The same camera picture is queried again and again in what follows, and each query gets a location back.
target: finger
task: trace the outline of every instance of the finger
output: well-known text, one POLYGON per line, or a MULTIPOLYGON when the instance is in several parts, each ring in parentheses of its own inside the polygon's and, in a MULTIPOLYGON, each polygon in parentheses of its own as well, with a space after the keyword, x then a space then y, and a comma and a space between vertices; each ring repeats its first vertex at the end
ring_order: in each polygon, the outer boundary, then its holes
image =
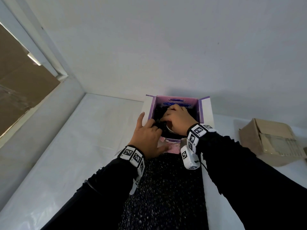
POLYGON ((167 116, 164 116, 160 119, 161 122, 164 122, 164 121, 171 121, 172 120, 172 116, 171 115, 167 115, 167 116))
POLYGON ((169 146, 168 145, 162 145, 161 147, 157 148, 157 156, 162 154, 163 152, 169 150, 169 146))
POLYGON ((169 110, 182 110, 178 104, 172 105, 168 109, 169 110))
POLYGON ((175 110, 167 110, 163 116, 171 115, 175 110))
POLYGON ((158 137, 160 138, 160 136, 162 135, 162 129, 159 128, 156 132, 158 134, 158 137))
POLYGON ((140 116, 138 117, 138 120, 136 121, 136 129, 143 127, 142 121, 143 121, 144 115, 145 115, 145 112, 142 112, 140 116))
POLYGON ((153 126, 152 129, 153 129, 154 131, 156 131, 156 130, 158 130, 158 127, 157 127, 157 126, 153 126))
POLYGON ((145 128, 151 128, 152 127, 152 125, 155 123, 156 121, 154 120, 154 119, 149 119, 148 121, 147 121, 147 123, 145 124, 145 128))

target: purple box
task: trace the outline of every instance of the purple box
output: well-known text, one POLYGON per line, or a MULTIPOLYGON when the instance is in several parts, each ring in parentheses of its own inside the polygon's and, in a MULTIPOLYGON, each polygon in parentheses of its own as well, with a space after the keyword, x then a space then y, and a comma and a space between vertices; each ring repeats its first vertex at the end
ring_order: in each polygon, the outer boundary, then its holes
MULTIPOLYGON (((200 123, 206 123, 214 128, 213 114, 211 108, 210 97, 204 97, 201 99, 191 97, 175 97, 175 96, 152 96, 146 95, 145 101, 142 107, 142 112, 145 112, 143 118, 143 126, 146 122, 153 117, 154 110, 157 105, 171 106, 178 104, 187 108, 194 108, 196 106, 197 121, 200 123)), ((180 153, 180 139, 170 139, 160 137, 158 147, 163 144, 169 144, 172 148, 167 151, 169 153, 180 153)))

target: oval logo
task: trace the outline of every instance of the oval logo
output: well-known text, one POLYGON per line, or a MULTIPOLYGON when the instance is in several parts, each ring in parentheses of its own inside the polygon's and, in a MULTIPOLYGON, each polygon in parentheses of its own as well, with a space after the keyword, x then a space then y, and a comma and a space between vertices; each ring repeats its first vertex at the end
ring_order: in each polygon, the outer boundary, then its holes
POLYGON ((170 98, 169 101, 171 101, 171 102, 185 102, 184 99, 180 99, 180 98, 170 98))

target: bubble wrap inside box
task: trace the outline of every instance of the bubble wrap inside box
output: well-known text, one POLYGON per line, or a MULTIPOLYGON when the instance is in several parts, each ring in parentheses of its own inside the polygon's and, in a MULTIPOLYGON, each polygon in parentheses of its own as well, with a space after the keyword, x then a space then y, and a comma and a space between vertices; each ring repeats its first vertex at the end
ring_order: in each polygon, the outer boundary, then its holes
POLYGON ((187 170, 181 154, 171 153, 145 165, 119 229, 209 229, 201 169, 187 170))

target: person's left hand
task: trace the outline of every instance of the person's left hand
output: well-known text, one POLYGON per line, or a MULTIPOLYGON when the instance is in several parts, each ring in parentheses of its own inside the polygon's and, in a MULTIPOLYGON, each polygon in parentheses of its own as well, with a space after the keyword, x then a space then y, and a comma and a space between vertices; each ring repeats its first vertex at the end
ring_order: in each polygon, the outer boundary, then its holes
POLYGON ((140 114, 132 139, 128 145, 131 144, 134 147, 137 147, 142 151, 145 159, 149 159, 159 156, 161 153, 167 151, 169 147, 167 145, 157 147, 162 130, 157 126, 152 126, 155 123, 155 120, 153 119, 149 119, 143 127, 142 120, 144 115, 145 112, 140 114))

